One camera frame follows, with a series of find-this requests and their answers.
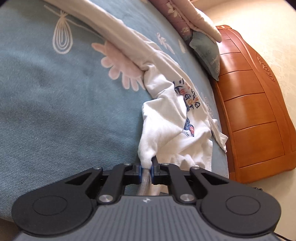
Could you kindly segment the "orange wooden headboard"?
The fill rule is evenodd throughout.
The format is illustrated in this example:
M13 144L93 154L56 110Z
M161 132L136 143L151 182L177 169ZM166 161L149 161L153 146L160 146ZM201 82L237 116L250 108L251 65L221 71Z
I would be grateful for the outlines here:
M230 179L252 183L294 169L295 127L272 69L236 30L218 30L220 75L211 85Z

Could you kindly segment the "grey-green pillow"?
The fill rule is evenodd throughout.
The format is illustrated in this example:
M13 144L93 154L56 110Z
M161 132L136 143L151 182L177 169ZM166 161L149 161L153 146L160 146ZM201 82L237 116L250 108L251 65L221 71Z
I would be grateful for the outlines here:
M219 81L220 75L220 53L217 43L207 35L193 31L189 46L195 51L197 59L207 73Z

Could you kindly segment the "pink floral folded quilt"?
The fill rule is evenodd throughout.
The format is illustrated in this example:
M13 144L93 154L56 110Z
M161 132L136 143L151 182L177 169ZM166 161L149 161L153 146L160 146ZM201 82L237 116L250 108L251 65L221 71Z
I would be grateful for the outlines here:
M213 21L189 0L154 0L153 6L170 22L185 42L190 42L193 32L201 32L214 43L222 36Z

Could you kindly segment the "white printed sweatshirt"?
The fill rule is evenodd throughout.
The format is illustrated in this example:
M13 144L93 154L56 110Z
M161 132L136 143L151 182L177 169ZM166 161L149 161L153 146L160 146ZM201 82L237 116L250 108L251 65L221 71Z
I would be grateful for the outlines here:
M142 105L143 127L138 156L144 179L139 195L157 195L152 184L152 159L184 169L211 170L213 143L226 150L227 137L211 118L191 79L168 54L141 33L126 26L91 1L51 1L83 21L115 45L143 74L152 99Z

